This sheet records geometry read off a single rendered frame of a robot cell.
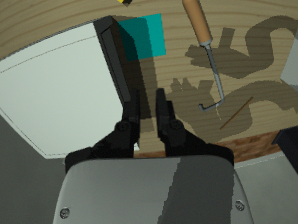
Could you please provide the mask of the teal square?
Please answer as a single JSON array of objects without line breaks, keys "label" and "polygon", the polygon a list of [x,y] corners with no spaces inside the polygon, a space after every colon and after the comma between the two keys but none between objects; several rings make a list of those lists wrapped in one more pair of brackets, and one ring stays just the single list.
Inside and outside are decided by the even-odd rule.
[{"label": "teal square", "polygon": [[127,61],[166,55],[161,13],[117,23]]}]

